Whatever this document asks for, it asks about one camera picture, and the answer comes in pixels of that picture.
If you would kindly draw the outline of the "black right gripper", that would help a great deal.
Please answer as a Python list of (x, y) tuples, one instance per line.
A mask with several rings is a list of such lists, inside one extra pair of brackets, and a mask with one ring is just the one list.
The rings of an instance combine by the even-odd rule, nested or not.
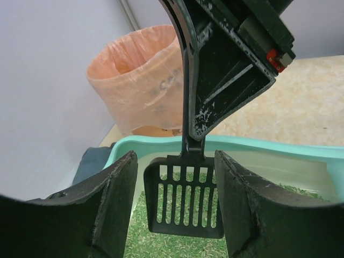
[(270, 88), (295, 59), (295, 39), (281, 20), (291, 3), (185, 1), (193, 139)]

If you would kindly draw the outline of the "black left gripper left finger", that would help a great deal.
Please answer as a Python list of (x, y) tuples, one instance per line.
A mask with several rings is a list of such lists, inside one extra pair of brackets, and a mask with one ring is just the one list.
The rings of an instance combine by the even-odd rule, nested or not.
[(123, 257), (138, 158), (114, 164), (46, 199), (1, 197), (1, 257)]

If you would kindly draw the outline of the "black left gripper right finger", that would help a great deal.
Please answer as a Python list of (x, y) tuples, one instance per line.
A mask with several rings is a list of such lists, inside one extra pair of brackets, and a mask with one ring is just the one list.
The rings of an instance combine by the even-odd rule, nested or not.
[(229, 257), (343, 257), (343, 204), (285, 190), (214, 156)]

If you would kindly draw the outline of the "teal plastic litter box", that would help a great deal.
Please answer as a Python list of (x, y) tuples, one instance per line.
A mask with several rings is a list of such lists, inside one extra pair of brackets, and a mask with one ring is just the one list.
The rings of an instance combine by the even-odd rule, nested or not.
[[(108, 164), (112, 164), (128, 151), (136, 152), (139, 159), (139, 185), (144, 192), (144, 170), (158, 157), (178, 156), (182, 146), (180, 137), (154, 138), (131, 136), (121, 139), (112, 149)], [(279, 187), (297, 194), (343, 204), (343, 148), (327, 146), (298, 146), (240, 137), (211, 135), (205, 144), (205, 157), (214, 159), (216, 151), (223, 151), (246, 169), (271, 181)], [(215, 161), (213, 183), (217, 185)], [(203, 204), (202, 226), (211, 219), (215, 227), (220, 210), (218, 188), (210, 196), (205, 189), (203, 201), (200, 188), (196, 188), (194, 207)]]

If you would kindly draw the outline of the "black slotted litter scoop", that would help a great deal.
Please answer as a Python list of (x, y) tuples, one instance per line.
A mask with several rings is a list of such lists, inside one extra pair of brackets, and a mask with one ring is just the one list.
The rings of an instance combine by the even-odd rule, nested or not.
[(182, 148), (178, 156), (168, 155), (153, 159), (144, 170), (144, 187), (148, 229), (153, 233), (188, 237), (221, 239), (224, 236), (220, 210), (216, 226), (211, 219), (202, 226), (203, 204), (194, 207), (196, 188), (200, 188), (200, 201), (206, 188), (213, 196), (217, 185), (213, 183), (214, 159), (205, 157), (205, 138), (195, 140), (189, 129), (190, 99), (193, 83), (193, 57), (195, 49), (191, 36), (192, 22), (184, 1), (161, 1), (176, 30), (183, 60), (183, 126)]

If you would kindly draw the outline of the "folded dark grey cloth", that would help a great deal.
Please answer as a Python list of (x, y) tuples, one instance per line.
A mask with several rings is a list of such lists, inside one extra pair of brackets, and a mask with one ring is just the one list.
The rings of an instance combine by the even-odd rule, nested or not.
[(72, 185), (102, 171), (115, 144), (113, 142), (110, 146), (88, 148), (80, 160)]

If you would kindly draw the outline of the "orange bagged trash bin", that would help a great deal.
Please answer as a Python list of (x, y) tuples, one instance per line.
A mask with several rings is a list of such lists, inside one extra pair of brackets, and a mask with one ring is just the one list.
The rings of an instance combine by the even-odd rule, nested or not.
[(173, 26), (147, 27), (108, 43), (86, 76), (123, 136), (181, 135), (183, 65)]

